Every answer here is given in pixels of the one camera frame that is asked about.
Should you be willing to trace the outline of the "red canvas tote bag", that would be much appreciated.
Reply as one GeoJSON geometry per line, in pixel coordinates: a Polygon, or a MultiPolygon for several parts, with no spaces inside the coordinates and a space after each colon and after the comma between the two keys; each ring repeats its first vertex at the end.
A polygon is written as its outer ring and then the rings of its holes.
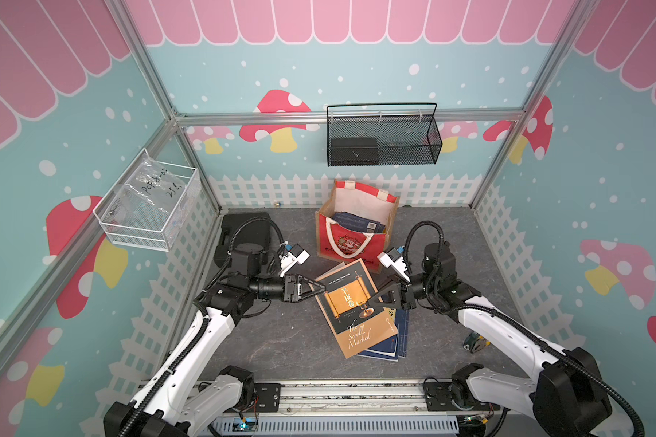
{"type": "Polygon", "coordinates": [[[377,257],[390,244],[399,201],[386,190],[337,180],[315,214],[318,256],[344,263],[362,260],[369,271],[379,273],[377,257]]]}

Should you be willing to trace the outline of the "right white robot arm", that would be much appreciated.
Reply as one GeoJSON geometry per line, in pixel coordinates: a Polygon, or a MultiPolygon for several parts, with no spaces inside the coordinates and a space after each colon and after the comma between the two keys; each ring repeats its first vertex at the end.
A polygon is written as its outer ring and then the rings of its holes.
{"type": "Polygon", "coordinates": [[[534,419],[549,436],[591,436],[612,416],[618,405],[632,424],[632,435],[645,435],[639,413],[601,378],[594,357],[577,347],[566,349],[537,335],[513,319],[473,286],[459,280],[456,258],[442,228],[431,220],[415,224],[407,240],[429,227],[437,242],[424,250],[423,271],[413,273],[408,257],[409,243],[378,255],[379,262],[393,275],[369,303],[408,311],[426,300],[433,313],[480,334],[505,353],[526,374],[519,378],[497,373],[480,364],[468,364],[454,373],[451,386],[457,408],[467,402],[497,404],[534,419]]]}

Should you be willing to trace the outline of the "brown lamp cover book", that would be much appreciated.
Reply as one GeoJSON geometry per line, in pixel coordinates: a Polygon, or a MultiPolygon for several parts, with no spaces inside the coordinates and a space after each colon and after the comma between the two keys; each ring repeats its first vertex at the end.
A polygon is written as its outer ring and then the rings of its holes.
{"type": "Polygon", "coordinates": [[[346,359],[397,336],[395,312],[369,302],[376,287],[362,260],[342,263],[317,281],[325,291],[316,300],[346,359]]]}

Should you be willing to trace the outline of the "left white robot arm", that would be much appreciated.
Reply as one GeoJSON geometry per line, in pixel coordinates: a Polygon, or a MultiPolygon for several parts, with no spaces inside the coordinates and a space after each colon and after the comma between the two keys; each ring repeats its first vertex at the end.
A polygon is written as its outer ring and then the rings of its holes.
{"type": "Polygon", "coordinates": [[[229,366],[194,394],[209,360],[257,300],[297,303],[326,287],[291,273],[308,252],[280,238],[277,251],[256,243],[230,242],[227,258],[193,305],[191,326],[171,355],[127,402],[114,402],[103,419],[107,436],[197,436],[229,409],[244,413],[257,404],[253,373],[229,366]]]}

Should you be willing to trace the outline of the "blue back-cover book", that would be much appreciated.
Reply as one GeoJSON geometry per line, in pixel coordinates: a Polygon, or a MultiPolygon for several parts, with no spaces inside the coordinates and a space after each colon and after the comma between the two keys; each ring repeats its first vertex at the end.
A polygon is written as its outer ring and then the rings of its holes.
{"type": "Polygon", "coordinates": [[[332,220],[349,231],[362,233],[385,233],[386,225],[378,220],[370,220],[353,213],[340,211],[333,214],[332,220]]]}

